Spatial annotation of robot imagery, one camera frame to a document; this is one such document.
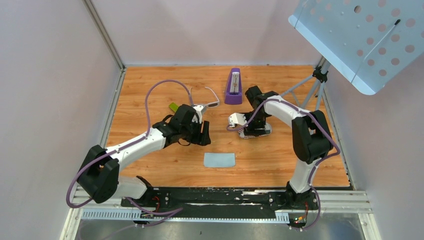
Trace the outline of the light blue cleaning cloth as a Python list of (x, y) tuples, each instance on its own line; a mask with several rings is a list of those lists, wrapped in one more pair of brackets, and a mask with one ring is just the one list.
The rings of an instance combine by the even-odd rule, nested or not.
[(203, 165), (206, 168), (231, 168), (236, 165), (236, 155), (234, 153), (206, 152)]

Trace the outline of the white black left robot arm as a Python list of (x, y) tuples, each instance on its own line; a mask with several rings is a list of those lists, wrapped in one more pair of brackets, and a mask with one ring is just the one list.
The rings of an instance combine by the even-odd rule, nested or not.
[(146, 132), (112, 147), (91, 147), (80, 167), (77, 183), (97, 204), (110, 198), (132, 198), (140, 206), (149, 206), (153, 193), (140, 177), (121, 176), (123, 169), (140, 158), (172, 144), (186, 141), (189, 145), (211, 144), (209, 121), (203, 119), (207, 106), (182, 104), (173, 115), (167, 115)]

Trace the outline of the flag pattern glasses case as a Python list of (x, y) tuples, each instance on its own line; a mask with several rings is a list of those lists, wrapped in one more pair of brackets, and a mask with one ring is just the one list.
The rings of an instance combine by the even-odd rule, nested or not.
[(265, 123), (263, 128), (249, 129), (247, 127), (238, 131), (238, 136), (242, 139), (252, 139), (258, 137), (265, 137), (272, 133), (272, 126)]

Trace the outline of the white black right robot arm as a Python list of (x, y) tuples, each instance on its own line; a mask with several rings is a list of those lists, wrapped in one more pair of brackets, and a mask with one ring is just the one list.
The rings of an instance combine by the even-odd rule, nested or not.
[(263, 93), (256, 85), (245, 96), (253, 110), (243, 114), (247, 125), (239, 131), (242, 138), (269, 135), (272, 128), (266, 119), (271, 116), (291, 128), (297, 162), (286, 185), (285, 201), (290, 208), (298, 209), (312, 196), (317, 165), (334, 147), (326, 117), (320, 110), (308, 111), (292, 105), (277, 92)]

